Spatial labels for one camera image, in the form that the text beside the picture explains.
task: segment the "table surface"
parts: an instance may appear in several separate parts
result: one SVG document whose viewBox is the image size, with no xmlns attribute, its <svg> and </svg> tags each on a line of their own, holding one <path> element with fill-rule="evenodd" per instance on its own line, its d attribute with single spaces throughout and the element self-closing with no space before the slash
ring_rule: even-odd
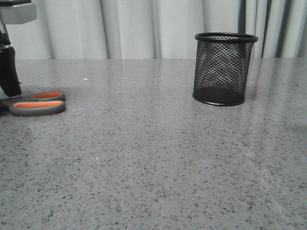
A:
<svg viewBox="0 0 307 230">
<path fill-rule="evenodd" d="M 2 230 L 307 228 L 307 59 L 252 60 L 246 101 L 192 98 L 194 60 L 20 60 L 0 115 Z"/>
</svg>

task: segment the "mesh pen holder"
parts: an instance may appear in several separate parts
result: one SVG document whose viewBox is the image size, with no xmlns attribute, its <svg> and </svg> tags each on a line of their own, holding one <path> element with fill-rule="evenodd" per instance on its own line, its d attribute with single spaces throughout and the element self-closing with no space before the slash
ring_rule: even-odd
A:
<svg viewBox="0 0 307 230">
<path fill-rule="evenodd" d="M 193 98 L 220 106 L 243 103 L 250 55 L 258 37 L 202 33 L 195 39 L 198 46 Z"/>
</svg>

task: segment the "robotic arm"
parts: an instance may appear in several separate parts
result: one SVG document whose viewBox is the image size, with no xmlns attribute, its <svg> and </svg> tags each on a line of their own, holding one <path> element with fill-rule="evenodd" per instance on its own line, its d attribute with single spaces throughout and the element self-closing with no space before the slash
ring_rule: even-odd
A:
<svg viewBox="0 0 307 230">
<path fill-rule="evenodd" d="M 6 24 L 24 24 L 37 19 L 36 4 L 31 0 L 0 0 L 0 87 L 9 96 L 21 94 L 15 68 L 15 50 Z"/>
</svg>

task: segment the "curtain fold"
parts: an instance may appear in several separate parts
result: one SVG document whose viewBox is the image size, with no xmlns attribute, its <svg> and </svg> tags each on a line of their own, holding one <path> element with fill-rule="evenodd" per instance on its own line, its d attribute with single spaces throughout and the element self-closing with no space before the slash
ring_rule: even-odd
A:
<svg viewBox="0 0 307 230">
<path fill-rule="evenodd" d="M 195 58 L 196 33 L 254 34 L 255 58 L 307 57 L 307 0 L 32 0 L 18 59 Z"/>
</svg>

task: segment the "scissors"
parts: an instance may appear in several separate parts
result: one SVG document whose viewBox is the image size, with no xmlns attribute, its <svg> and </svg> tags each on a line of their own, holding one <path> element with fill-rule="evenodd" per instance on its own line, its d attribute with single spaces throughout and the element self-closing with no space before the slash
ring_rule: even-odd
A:
<svg viewBox="0 0 307 230">
<path fill-rule="evenodd" d="M 0 100 L 0 111 L 10 112 L 13 116 L 53 115 L 64 111 L 65 108 L 65 94 L 60 91 Z"/>
</svg>

